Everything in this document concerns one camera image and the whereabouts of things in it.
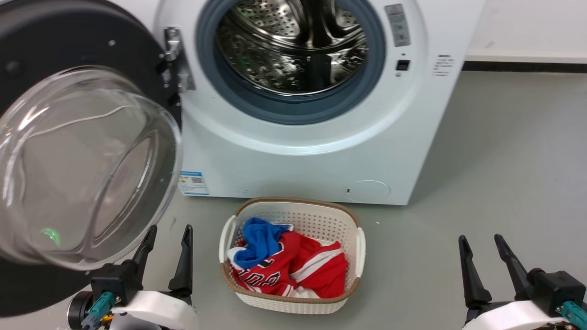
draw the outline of teal cable connector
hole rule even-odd
[[[82,321],[83,330],[97,330],[100,320],[107,315],[116,304],[116,297],[111,292],[104,292],[92,305],[85,319]]]
[[[587,330],[587,312],[572,301],[562,304],[561,315],[580,330]]]

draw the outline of blue clothing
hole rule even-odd
[[[246,250],[237,252],[234,262],[245,270],[255,267],[279,251],[281,233],[290,230],[288,224],[274,225],[260,218],[250,218],[242,228]]]

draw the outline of gray floor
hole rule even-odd
[[[587,75],[465,72],[411,204],[348,205],[365,228],[367,263],[361,286],[338,313],[264,311],[224,285],[218,237],[242,200],[177,194],[160,223],[144,283],[166,288],[190,223],[202,330],[458,329],[465,317],[461,234],[495,301],[514,296],[495,233],[528,270],[566,270],[587,283],[586,142]],[[2,319],[0,328],[66,329],[66,306]]]

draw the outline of white wall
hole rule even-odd
[[[487,0],[468,60],[587,63],[586,0]]]

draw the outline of brown basket rim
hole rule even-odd
[[[253,199],[246,201],[243,205],[241,205],[238,208],[235,215],[239,215],[246,207],[248,207],[251,204],[259,203],[259,202],[266,202],[266,201],[282,201],[282,202],[290,202],[290,203],[313,204],[313,205],[336,208],[336,209],[348,214],[353,219],[355,224],[357,225],[357,228],[361,228],[361,223],[359,222],[359,219],[357,219],[357,217],[355,217],[353,212],[351,210],[349,210],[348,208],[346,208],[340,204],[336,204],[336,203],[329,203],[329,202],[325,202],[325,201],[310,200],[310,199],[304,199],[304,198],[290,198],[290,197],[253,198]],[[327,299],[291,298],[291,297],[282,297],[282,296],[278,296],[278,295],[269,295],[269,294],[263,294],[263,293],[259,293],[259,292],[249,291],[249,290],[246,290],[246,289],[241,288],[240,286],[234,284],[230,280],[231,269],[230,269],[229,262],[222,262],[220,264],[220,270],[222,272],[222,277],[224,278],[224,282],[226,282],[226,285],[229,288],[231,288],[233,291],[235,291],[239,294],[244,294],[244,295],[249,295],[249,296],[255,297],[255,298],[268,299],[268,300],[274,300],[274,301],[293,302],[296,304],[335,304],[337,302],[341,302],[343,300],[348,299],[350,297],[350,295],[355,293],[355,291],[357,290],[357,287],[359,286],[359,283],[360,283],[360,277],[356,277],[355,281],[350,286],[350,288],[347,291],[345,291],[345,293],[343,295],[338,296],[336,298],[327,298]]]

